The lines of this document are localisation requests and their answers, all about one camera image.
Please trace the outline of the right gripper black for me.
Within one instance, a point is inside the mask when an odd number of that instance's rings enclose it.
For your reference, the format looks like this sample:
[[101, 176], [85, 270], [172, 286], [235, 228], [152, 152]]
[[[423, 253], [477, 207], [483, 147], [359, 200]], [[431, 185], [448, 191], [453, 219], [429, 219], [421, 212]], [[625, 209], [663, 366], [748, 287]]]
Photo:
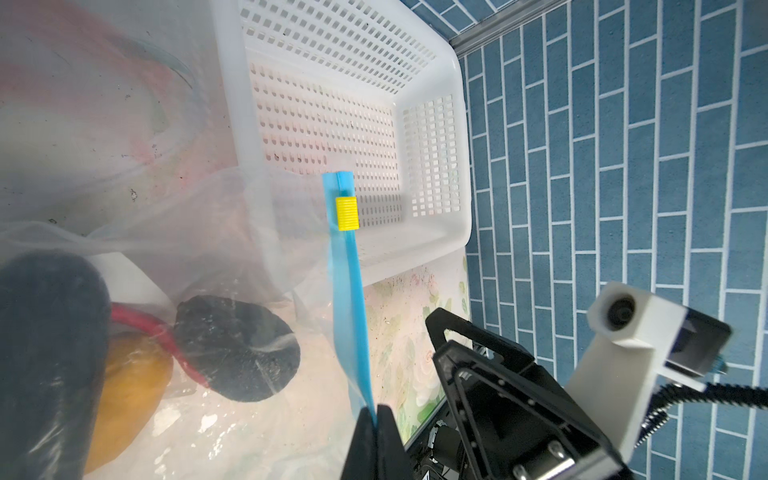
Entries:
[[[520, 344], [444, 308], [425, 325], [475, 478], [632, 478], [607, 436]], [[446, 331], [493, 356], [448, 342]]]

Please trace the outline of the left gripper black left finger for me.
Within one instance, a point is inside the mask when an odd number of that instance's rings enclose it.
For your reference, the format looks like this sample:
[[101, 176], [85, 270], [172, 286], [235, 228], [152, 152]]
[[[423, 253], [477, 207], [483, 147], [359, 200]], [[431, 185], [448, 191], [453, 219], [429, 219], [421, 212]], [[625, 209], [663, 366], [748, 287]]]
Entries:
[[341, 480], [375, 480], [377, 478], [377, 429], [369, 407], [358, 415], [352, 440], [341, 472]]

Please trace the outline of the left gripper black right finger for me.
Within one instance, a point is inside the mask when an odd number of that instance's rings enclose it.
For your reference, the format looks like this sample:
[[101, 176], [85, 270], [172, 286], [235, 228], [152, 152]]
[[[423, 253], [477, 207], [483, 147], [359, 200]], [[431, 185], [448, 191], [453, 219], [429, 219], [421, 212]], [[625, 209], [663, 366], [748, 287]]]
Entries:
[[377, 406], [376, 479], [413, 480], [413, 468], [390, 407]]

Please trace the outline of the red toy chili pepper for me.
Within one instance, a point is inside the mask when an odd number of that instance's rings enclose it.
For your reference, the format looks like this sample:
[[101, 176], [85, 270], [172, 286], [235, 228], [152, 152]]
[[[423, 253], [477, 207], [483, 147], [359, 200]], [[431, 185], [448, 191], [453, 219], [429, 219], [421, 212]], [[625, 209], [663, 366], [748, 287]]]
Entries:
[[179, 348], [169, 324], [149, 313], [120, 303], [112, 304], [111, 319], [115, 323], [137, 330], [153, 339], [176, 360], [191, 380], [204, 388], [210, 387], [208, 380], [192, 366]]

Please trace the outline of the black toy eggplant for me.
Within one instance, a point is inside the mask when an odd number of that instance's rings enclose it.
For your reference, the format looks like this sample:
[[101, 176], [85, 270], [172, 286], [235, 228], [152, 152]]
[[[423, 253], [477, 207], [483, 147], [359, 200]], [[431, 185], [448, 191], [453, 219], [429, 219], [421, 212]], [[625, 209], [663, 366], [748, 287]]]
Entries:
[[31, 252], [2, 266], [2, 478], [83, 477], [110, 316], [105, 282], [81, 256]]

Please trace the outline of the clear zip top bag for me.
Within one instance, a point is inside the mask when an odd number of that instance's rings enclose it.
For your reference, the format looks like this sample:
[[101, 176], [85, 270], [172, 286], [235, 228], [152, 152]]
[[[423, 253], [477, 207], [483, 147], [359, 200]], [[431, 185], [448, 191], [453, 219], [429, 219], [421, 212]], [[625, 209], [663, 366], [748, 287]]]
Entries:
[[268, 163], [229, 1], [1, 5], [1, 268], [59, 251], [88, 260], [112, 304], [173, 331], [212, 295], [295, 332], [295, 377], [229, 400], [173, 358], [157, 410], [80, 479], [340, 479], [364, 403], [334, 342], [322, 177]]

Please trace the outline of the yellow toy fruit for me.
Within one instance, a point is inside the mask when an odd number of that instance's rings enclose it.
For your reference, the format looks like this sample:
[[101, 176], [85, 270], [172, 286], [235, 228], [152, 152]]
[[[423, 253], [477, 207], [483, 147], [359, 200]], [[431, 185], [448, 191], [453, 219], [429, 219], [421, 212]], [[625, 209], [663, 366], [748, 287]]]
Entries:
[[148, 336], [123, 333], [110, 338], [87, 474], [133, 443], [157, 410], [172, 373], [172, 356]]

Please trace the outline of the white plastic mesh basket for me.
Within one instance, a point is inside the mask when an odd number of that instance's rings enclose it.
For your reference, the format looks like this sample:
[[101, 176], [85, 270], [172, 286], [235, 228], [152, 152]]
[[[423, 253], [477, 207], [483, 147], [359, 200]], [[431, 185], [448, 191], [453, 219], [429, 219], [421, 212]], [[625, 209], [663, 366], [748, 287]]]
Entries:
[[268, 163], [349, 171], [372, 284], [464, 247], [463, 81], [449, 44], [398, 1], [229, 1]]

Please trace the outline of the black toy avocado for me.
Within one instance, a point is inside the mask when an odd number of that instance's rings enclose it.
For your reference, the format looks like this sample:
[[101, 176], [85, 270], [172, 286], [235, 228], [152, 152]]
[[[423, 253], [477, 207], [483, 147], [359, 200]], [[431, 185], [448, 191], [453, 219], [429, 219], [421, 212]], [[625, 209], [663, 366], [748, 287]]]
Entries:
[[276, 395], [301, 363], [295, 332], [257, 304], [195, 296], [178, 305], [173, 336], [209, 387], [233, 401], [260, 402]]

